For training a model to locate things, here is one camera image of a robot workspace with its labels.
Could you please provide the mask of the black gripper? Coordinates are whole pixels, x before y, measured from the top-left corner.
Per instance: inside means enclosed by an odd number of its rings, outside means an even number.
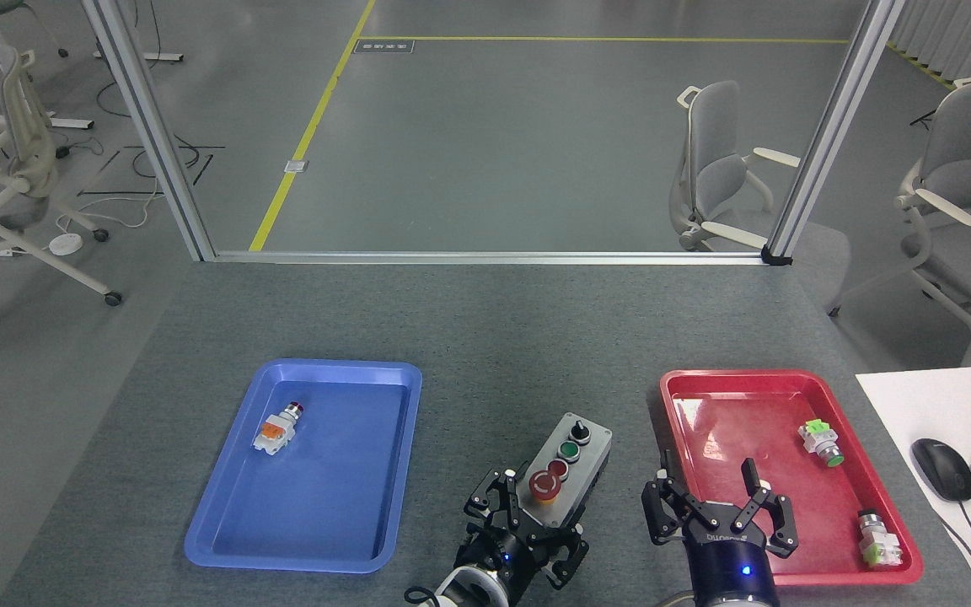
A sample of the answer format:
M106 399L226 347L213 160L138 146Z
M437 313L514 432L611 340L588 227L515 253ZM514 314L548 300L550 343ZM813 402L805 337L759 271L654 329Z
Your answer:
M642 506L650 541L666 545L682 526L691 590L697 606L770 606L771 570L765 550L782 560L799 546L792 501L772 491L754 459L744 459L741 475L748 493L743 508L696 499L669 473L671 450L664 449L655 476L643 488ZM762 508L772 534L753 522Z
M561 590L586 556L582 524L529 533L517 492L525 472L525 466L489 471L464 503L464 513L482 521L468 523L464 539L470 545L471 604L516 604L537 572Z

